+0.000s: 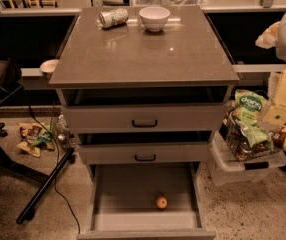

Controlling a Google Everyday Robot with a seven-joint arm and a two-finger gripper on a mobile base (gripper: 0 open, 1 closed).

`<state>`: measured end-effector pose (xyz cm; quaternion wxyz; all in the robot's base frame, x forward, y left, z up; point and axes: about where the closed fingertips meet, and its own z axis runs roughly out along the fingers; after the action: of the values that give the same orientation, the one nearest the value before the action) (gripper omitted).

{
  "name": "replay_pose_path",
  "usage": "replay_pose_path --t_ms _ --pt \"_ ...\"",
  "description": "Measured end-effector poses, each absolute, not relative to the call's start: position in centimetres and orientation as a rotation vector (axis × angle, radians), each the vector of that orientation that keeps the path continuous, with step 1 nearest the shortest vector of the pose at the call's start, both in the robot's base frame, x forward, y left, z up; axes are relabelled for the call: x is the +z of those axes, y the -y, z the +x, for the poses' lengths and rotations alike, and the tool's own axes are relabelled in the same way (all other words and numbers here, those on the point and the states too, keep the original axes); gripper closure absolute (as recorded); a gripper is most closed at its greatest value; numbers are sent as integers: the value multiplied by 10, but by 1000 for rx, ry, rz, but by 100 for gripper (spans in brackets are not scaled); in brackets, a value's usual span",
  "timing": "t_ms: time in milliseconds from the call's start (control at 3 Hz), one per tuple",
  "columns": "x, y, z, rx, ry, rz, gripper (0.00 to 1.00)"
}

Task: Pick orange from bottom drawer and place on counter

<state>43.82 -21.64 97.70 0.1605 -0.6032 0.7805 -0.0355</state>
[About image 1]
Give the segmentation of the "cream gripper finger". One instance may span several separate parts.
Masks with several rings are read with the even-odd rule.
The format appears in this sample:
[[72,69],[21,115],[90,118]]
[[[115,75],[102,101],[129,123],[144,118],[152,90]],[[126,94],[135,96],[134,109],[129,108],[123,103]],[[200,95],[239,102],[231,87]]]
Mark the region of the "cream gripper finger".
[[264,48],[270,49],[276,45],[277,33],[280,22],[277,21],[270,25],[255,41],[255,45]]

